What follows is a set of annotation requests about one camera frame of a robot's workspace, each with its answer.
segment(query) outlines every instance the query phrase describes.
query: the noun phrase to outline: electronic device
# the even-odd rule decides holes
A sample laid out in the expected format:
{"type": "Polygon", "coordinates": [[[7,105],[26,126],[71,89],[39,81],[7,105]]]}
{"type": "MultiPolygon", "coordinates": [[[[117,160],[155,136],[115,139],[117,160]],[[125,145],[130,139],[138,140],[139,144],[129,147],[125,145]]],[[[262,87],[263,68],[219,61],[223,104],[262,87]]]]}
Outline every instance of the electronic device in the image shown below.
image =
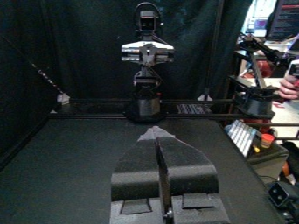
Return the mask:
{"type": "Polygon", "coordinates": [[[155,34],[162,24],[157,6],[141,3],[135,8],[135,31],[141,41],[122,46],[122,60],[142,67],[135,75],[134,99],[125,110],[126,117],[139,123],[158,122],[166,117],[158,92],[162,78],[153,69],[157,64],[174,62],[174,47],[155,34]]]}

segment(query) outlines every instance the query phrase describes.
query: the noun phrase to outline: black curtain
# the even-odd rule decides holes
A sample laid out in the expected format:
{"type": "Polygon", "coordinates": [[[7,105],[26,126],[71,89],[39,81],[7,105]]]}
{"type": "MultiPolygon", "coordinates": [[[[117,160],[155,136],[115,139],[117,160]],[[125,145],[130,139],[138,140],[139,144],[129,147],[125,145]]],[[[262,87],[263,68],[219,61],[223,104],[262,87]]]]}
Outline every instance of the black curtain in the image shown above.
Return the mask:
{"type": "Polygon", "coordinates": [[[54,78],[41,1],[4,0],[0,11],[0,158],[4,158],[46,119],[58,92],[7,42],[54,78]]]}
{"type": "MultiPolygon", "coordinates": [[[[226,97],[239,30],[253,0],[225,1],[210,96],[226,97]]],[[[123,44],[137,42],[134,11],[141,1],[0,1],[0,32],[73,98],[130,98],[137,64],[122,62],[123,44]]],[[[155,0],[161,38],[175,62],[154,67],[166,99],[197,99],[205,90],[219,0],[155,0]]],[[[0,155],[50,114],[58,91],[0,38],[0,155]]]]}
{"type": "MultiPolygon", "coordinates": [[[[253,0],[225,1],[210,96],[225,98],[230,62],[253,0]]],[[[74,98],[130,98],[138,64],[122,62],[123,44],[137,42],[134,11],[141,1],[53,0],[47,2],[59,78],[74,98]]],[[[175,62],[154,67],[167,99],[197,99],[205,90],[219,0],[151,1],[163,15],[163,40],[175,62]]]]}

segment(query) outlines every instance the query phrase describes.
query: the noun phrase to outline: person's hand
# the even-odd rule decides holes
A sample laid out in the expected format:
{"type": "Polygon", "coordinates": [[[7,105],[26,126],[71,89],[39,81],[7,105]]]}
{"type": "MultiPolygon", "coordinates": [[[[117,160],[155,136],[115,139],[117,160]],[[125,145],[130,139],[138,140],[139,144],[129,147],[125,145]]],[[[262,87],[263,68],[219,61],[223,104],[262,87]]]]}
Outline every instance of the person's hand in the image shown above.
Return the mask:
{"type": "Polygon", "coordinates": [[[281,80],[279,95],[287,100],[299,99],[298,79],[293,75],[287,75],[281,80]]]}

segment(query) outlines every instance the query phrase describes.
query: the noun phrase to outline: black tabletop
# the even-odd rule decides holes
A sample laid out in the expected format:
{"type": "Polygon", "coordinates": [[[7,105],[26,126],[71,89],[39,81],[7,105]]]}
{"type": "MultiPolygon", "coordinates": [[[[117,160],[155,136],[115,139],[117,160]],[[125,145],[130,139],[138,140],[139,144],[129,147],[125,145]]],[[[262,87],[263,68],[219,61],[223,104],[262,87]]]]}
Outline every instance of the black tabletop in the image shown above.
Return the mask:
{"type": "Polygon", "coordinates": [[[231,223],[283,223],[267,189],[214,121],[51,119],[0,173],[3,224],[109,223],[111,174],[149,128],[159,126],[215,164],[219,196],[231,223]]]}

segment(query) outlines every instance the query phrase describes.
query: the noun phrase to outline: black fabric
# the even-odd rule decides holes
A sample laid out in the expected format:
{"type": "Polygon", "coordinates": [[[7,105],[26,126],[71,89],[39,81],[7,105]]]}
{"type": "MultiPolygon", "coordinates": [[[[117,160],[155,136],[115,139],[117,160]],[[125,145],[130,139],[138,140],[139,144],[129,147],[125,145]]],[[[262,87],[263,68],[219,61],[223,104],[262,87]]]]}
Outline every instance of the black fabric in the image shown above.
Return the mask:
{"type": "Polygon", "coordinates": [[[53,77],[39,1],[0,1],[0,11],[2,156],[50,114],[58,93],[3,38],[53,77]]]}
{"type": "MultiPolygon", "coordinates": [[[[230,59],[253,0],[225,1],[210,96],[226,97],[230,59]]],[[[137,42],[141,1],[28,0],[0,3],[0,32],[73,98],[131,98],[139,66],[122,62],[121,47],[137,42]]],[[[163,14],[162,38],[175,62],[155,67],[163,98],[203,94],[211,60],[218,0],[151,1],[163,14]]],[[[0,38],[0,154],[50,113],[57,91],[0,38]]]]}
{"type": "MultiPolygon", "coordinates": [[[[138,41],[134,11],[142,1],[47,2],[63,86],[74,98],[130,98],[138,64],[122,62],[123,44],[138,41]]],[[[154,69],[163,78],[163,98],[203,94],[211,60],[218,0],[150,1],[163,15],[163,40],[175,47],[175,62],[154,69]]],[[[225,1],[210,96],[225,98],[230,61],[251,0],[225,1]]]]}

